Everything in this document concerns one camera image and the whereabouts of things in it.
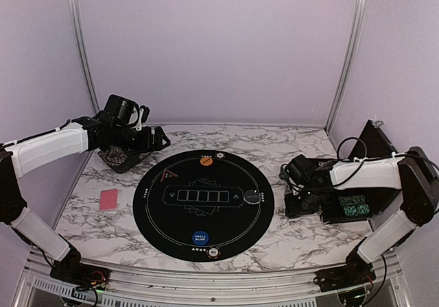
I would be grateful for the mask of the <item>blue small blind button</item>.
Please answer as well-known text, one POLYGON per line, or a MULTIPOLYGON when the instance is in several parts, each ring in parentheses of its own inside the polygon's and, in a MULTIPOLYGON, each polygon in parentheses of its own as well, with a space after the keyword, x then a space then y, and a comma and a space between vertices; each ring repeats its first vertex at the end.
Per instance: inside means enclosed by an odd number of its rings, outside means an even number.
POLYGON ((203 231, 197 231, 192 235, 192 241, 197 246, 204 246, 209 242, 209 235, 203 231))

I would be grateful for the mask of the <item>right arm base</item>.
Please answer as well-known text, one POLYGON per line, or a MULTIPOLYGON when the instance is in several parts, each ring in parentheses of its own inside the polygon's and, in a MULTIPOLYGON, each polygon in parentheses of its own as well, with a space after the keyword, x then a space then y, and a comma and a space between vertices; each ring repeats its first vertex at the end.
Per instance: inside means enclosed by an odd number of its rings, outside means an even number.
POLYGON ((334 291, 360 284, 373 283, 375 271, 370 264, 349 262, 344 266, 321 269, 315 273, 313 283, 321 292, 334 291))

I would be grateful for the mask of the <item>white red chip stack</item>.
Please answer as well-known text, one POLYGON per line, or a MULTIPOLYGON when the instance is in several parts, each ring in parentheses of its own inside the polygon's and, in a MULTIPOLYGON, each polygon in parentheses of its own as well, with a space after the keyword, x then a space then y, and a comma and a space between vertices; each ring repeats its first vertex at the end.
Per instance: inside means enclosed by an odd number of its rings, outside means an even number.
POLYGON ((220 250, 216 247, 212 247, 207 251, 209 258, 216 259, 220 256, 220 250))

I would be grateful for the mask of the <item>black dealer button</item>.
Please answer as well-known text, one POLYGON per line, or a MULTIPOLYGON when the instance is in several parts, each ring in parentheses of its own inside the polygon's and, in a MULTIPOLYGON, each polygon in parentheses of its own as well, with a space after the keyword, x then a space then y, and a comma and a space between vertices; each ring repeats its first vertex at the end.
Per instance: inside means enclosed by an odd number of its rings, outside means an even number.
POLYGON ((258 190, 248 190, 244 193, 244 201, 249 205, 261 203, 261 195, 258 190))

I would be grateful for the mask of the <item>red triangular all-in marker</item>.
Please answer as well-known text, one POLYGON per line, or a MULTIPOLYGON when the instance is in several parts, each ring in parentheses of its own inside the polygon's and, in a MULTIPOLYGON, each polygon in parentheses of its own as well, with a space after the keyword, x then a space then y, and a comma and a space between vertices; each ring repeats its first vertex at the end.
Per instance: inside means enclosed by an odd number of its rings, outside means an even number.
POLYGON ((169 169, 165 169, 163 171, 162 177, 161 177, 161 182, 165 182, 167 180, 172 180, 172 179, 176 179, 178 178, 178 175, 175 174, 174 172, 170 171, 169 169))

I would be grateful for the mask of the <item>orange big blind button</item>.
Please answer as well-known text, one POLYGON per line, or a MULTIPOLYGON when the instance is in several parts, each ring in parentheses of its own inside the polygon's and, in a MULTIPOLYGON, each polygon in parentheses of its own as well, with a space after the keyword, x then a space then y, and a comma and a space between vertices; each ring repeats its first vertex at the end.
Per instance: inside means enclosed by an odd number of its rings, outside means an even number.
POLYGON ((200 164, 202 166, 208 167, 213 164, 213 159, 212 157, 203 156, 202 158, 200 158, 200 164))

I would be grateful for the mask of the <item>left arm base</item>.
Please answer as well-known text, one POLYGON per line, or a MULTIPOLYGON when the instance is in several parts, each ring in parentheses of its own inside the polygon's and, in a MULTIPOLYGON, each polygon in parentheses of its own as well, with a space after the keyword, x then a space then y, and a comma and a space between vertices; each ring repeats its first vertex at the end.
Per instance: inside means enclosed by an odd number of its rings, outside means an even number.
POLYGON ((56 280, 68 282, 79 287, 79 291, 85 289, 106 288, 110 270, 84 264, 78 251, 70 251, 61 261, 54 261, 50 276, 56 280))

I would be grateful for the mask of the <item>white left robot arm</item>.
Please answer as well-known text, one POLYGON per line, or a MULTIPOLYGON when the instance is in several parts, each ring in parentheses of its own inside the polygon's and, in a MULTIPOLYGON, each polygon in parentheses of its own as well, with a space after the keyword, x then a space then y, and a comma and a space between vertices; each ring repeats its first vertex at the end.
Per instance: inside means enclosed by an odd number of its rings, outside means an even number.
POLYGON ((1 145, 1 222, 61 262, 61 274, 72 283, 86 278, 86 267, 70 256, 72 246, 28 207, 18 180, 53 161, 96 149, 117 173, 131 169, 171 144, 162 127, 145 125, 149 113, 147 106, 111 95, 93 117, 68 120, 47 132, 1 145))

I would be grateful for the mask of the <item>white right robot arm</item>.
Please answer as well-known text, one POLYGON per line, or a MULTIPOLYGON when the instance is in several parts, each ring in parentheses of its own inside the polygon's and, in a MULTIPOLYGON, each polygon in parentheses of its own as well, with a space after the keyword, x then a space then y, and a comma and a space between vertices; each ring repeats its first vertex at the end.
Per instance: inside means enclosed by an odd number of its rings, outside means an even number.
POLYGON ((322 165, 300 154, 281 166, 279 176, 292 190, 285 196, 285 213, 290 218, 317 212, 334 191, 401 191, 399 209, 346 257, 340 279, 347 285, 356 284, 365 276, 366 265, 403 243, 438 213, 438 166, 420 147, 375 158, 329 159, 322 165))

